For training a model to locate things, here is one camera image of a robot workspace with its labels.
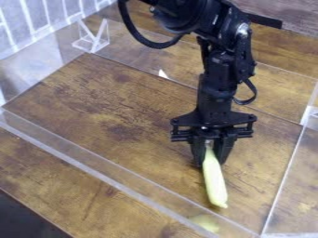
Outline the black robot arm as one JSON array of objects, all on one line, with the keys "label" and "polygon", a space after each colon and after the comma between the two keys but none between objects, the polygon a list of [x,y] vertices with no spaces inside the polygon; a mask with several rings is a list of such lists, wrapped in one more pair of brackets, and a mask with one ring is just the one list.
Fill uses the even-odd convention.
[{"label": "black robot arm", "polygon": [[228,0],[142,0],[153,15],[176,34],[196,33],[202,50],[204,73],[200,77],[197,106],[193,112],[172,119],[172,139],[190,144],[194,162],[204,165],[212,151],[225,163],[238,139],[250,138],[257,117],[236,112],[232,105],[253,99],[237,99],[238,85],[256,89],[250,78],[257,62],[252,52],[253,30],[248,14]]}]

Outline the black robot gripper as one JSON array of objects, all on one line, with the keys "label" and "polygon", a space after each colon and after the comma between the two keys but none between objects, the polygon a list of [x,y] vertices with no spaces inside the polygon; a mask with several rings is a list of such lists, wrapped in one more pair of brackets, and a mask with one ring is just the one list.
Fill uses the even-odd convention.
[{"label": "black robot gripper", "polygon": [[237,139],[250,138],[257,117],[253,114],[234,112],[233,103],[244,105],[249,102],[237,101],[237,87],[221,90],[217,81],[201,75],[197,107],[193,112],[174,118],[170,123],[172,140],[188,141],[197,167],[204,166],[205,140],[214,139],[214,153],[220,163],[226,163]]}]

